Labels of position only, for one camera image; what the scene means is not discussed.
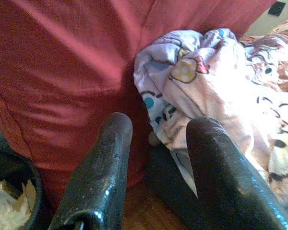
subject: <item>red fabric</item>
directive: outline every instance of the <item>red fabric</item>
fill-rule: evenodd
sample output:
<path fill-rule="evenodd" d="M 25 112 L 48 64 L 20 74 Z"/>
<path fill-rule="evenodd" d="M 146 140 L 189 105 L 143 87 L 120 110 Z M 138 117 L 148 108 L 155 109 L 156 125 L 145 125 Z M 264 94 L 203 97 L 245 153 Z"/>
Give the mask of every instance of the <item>red fabric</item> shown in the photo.
<path fill-rule="evenodd" d="M 136 53 L 176 29 L 240 37 L 274 0 L 0 0 L 0 127 L 38 167 L 54 207 L 110 113 L 133 122 L 128 185 L 151 130 L 133 85 Z"/>

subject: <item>black outlet cover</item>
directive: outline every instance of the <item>black outlet cover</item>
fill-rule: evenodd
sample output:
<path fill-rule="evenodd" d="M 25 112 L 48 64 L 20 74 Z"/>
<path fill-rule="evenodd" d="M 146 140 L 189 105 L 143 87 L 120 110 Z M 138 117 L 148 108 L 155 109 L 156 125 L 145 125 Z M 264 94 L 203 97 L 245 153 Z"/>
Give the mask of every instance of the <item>black outlet cover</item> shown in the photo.
<path fill-rule="evenodd" d="M 284 3 L 284 2 L 277 1 L 276 3 L 274 3 L 274 4 L 271 6 L 268 14 L 275 15 L 275 16 L 279 16 L 280 13 L 282 12 L 282 10 L 283 10 L 284 7 L 285 7 L 285 4 L 286 4 L 286 3 Z"/>

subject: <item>white wall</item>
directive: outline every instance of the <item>white wall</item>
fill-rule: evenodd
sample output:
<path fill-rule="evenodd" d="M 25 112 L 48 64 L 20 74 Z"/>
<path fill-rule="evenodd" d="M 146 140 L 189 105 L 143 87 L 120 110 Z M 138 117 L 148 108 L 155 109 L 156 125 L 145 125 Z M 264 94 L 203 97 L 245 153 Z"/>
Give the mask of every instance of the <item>white wall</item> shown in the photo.
<path fill-rule="evenodd" d="M 277 27 L 279 24 L 283 23 L 288 19 L 288 0 L 279 0 L 280 2 L 286 3 L 280 16 L 274 16 L 268 14 L 269 9 L 262 14 L 249 28 L 244 36 L 258 36 L 265 35 L 272 29 Z"/>

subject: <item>wooden floor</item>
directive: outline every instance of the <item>wooden floor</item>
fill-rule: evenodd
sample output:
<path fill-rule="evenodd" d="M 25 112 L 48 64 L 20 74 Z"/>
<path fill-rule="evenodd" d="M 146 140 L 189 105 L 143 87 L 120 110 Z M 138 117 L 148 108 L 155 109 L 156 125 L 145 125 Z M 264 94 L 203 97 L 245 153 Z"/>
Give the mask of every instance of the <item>wooden floor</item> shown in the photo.
<path fill-rule="evenodd" d="M 126 193 L 123 230 L 186 230 L 182 221 L 144 182 Z"/>

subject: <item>cartoon print blanket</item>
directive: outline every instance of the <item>cartoon print blanket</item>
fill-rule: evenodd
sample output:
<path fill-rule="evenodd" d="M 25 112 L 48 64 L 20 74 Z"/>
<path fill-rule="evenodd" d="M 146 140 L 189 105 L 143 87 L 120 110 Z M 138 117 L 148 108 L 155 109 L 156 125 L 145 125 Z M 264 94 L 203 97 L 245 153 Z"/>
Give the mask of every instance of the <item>cartoon print blanket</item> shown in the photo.
<path fill-rule="evenodd" d="M 134 83 L 195 193 L 186 125 L 205 115 L 221 123 L 288 207 L 288 21 L 240 43 L 229 29 L 170 32 L 137 55 Z"/>

